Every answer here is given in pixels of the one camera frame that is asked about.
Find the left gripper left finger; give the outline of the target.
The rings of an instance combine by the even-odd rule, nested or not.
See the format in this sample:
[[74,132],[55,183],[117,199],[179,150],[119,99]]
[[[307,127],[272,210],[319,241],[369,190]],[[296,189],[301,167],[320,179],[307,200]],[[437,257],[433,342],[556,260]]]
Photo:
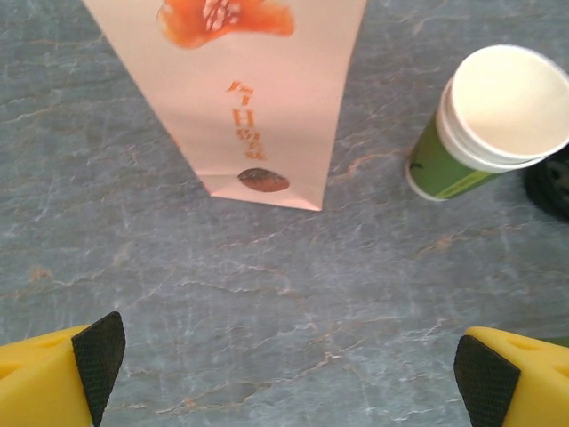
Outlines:
[[1,347],[3,426],[99,426],[124,360],[121,314]]

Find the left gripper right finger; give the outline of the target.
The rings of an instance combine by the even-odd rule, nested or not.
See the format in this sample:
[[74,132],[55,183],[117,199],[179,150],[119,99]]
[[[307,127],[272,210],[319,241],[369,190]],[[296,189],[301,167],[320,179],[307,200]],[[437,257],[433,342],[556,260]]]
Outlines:
[[566,337],[473,326],[459,340],[453,372],[473,426],[568,424]]

